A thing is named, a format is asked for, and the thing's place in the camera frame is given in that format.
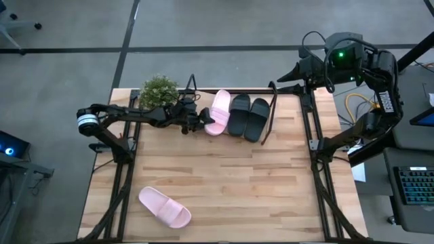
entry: potted plant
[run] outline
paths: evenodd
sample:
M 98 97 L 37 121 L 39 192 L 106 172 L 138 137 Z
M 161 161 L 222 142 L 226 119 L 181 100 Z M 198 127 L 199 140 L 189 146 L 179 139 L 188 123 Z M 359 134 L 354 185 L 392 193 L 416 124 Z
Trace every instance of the potted plant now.
M 173 104 L 178 99 L 178 84 L 164 75 L 155 75 L 143 83 L 140 90 L 139 108 L 153 109 Z

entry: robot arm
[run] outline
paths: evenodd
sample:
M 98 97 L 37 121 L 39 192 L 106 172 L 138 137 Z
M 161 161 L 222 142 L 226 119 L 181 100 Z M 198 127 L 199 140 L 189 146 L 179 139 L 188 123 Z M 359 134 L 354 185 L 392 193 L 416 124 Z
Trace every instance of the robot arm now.
M 306 47 L 299 49 L 301 60 L 294 69 L 277 82 L 303 79 L 308 89 L 326 87 L 334 91 L 335 84 L 363 82 L 374 90 L 380 108 L 364 114 L 354 126 L 333 138 L 318 142 L 316 157 L 328 163 L 342 146 L 354 146 L 360 139 L 373 140 L 387 133 L 402 118 L 397 88 L 398 70 L 394 55 L 377 50 L 355 33 L 336 33 L 325 40 L 325 60 L 319 59 Z
M 182 133 L 203 129 L 205 124 L 213 123 L 208 108 L 204 108 L 200 114 L 196 113 L 195 101 L 191 98 L 183 98 L 175 105 L 169 105 L 152 110 L 139 108 L 127 108 L 117 105 L 93 104 L 89 108 L 77 111 L 79 132 L 84 136 L 95 136 L 101 142 L 109 146 L 116 163 L 129 163 L 132 160 L 132 152 L 126 138 L 117 138 L 107 127 L 116 121 L 131 121 L 148 123 L 156 128 L 164 128 L 169 125 L 180 125 Z M 105 113 L 104 120 L 98 117 Z

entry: wooden table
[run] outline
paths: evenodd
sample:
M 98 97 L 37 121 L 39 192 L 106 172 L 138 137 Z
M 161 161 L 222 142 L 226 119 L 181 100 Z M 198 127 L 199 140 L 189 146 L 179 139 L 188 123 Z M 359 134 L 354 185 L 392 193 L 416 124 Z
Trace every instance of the wooden table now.
M 130 90 L 114 89 L 110 103 L 127 106 Z M 271 101 L 271 95 L 260 97 Z M 315 97 L 324 136 L 336 135 L 340 124 L 333 96 L 318 89 Z M 123 122 L 109 129 L 120 134 Z M 95 167 L 110 159 L 111 153 L 99 154 Z M 156 129 L 142 124 L 123 240 L 322 241 L 310 164 L 300 102 L 294 95 L 279 94 L 273 130 L 264 146 L 204 131 L 182 135 L 175 125 Z M 350 165 L 335 159 L 330 167 L 339 207 L 366 236 Z M 92 176 L 78 237 L 88 234 L 107 210 L 115 168 L 108 164 Z M 186 206 L 193 215 L 191 223 L 183 229 L 160 223 L 138 200 L 145 186 Z M 335 233 L 330 209 L 328 218 Z

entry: desk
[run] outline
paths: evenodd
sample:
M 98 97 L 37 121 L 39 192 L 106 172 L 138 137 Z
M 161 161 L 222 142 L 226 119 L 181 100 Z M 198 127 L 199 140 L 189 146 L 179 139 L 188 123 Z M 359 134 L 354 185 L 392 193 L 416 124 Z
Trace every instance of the desk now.
M 401 224 L 406 231 L 434 234 L 432 226 L 433 206 L 404 205 L 395 174 L 394 167 L 432 167 L 434 166 L 434 156 L 428 152 L 414 150 L 399 150 L 396 148 L 386 148 L 383 152 L 386 160 L 387 170 L 394 192 L 393 204 L 395 219 L 397 224 Z
M 11 239 L 22 204 L 25 202 L 26 191 L 28 190 L 28 185 L 32 180 L 33 174 L 38 173 L 44 178 L 50 178 L 53 176 L 54 169 L 48 169 L 34 163 L 23 161 L 22 159 L 6 156 L 1 152 L 0 169 L 5 170 L 7 174 L 9 174 L 7 177 L 10 177 L 12 181 L 12 198 L 8 200 L 2 198 L 0 199 L 0 203 L 4 203 L 5 201 L 7 201 L 6 205 L 9 205 L 11 202 L 14 203 L 7 208 L 4 220 L 0 223 L 0 244 L 4 244 L 9 243 Z
M 127 106 L 130 91 L 114 89 L 110 103 Z M 338 134 L 332 95 L 325 89 L 315 94 L 324 136 Z M 271 95 L 260 96 L 271 101 Z M 123 123 L 109 129 L 118 135 Z M 110 159 L 111 154 L 99 154 L 95 167 Z M 338 205 L 367 235 L 350 165 L 336 159 L 330 167 Z M 109 206 L 115 168 L 111 163 L 92 176 L 78 237 L 88 234 Z M 160 223 L 138 200 L 145 186 L 186 206 L 193 215 L 191 223 L 178 230 Z M 328 217 L 332 230 L 330 210 Z M 142 124 L 123 240 L 322 241 L 298 96 L 279 94 L 273 130 L 264 146 L 228 135 L 211 137 L 204 131 L 182 135 L 176 126 L 155 129 Z

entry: concrete floor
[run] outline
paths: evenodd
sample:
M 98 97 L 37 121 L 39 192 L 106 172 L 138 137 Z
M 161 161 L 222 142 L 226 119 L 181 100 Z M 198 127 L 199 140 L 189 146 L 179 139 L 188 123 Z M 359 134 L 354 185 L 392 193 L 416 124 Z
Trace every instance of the concrete floor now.
M 20 19 L 43 25 L 40 31 L 11 32 L 25 48 L 121 47 L 133 2 L 6 0 Z M 142 0 L 130 47 L 300 45 L 311 30 L 325 36 L 353 31 L 375 44 L 411 44 L 426 37 L 433 23 L 422 0 Z M 307 39 L 308 44 L 320 41 Z M 11 45 L 0 37 L 0 48 Z M 398 58 L 407 52 L 391 51 Z M 95 157 L 87 148 L 94 140 L 78 133 L 75 113 L 92 103 L 107 102 L 118 59 L 119 53 L 0 54 L 0 114 L 7 118 L 0 120 L 0 129 L 29 141 L 35 163 L 56 169 L 36 197 L 29 194 L 31 201 L 22 211 L 13 243 L 75 239 Z M 200 87 L 262 87 L 291 70 L 297 60 L 294 51 L 130 53 L 119 86 L 140 87 L 157 73 L 183 86 L 195 73 Z M 419 61 L 432 60 L 430 51 Z M 338 112 L 347 118 L 343 104 L 348 93 L 372 97 L 366 86 L 353 88 L 352 83 L 337 85 L 334 94 Z M 351 109 L 360 102 L 351 98 Z M 387 224 L 385 218 L 391 215 L 387 199 L 360 197 L 370 237 L 432 242 L 432 235 Z

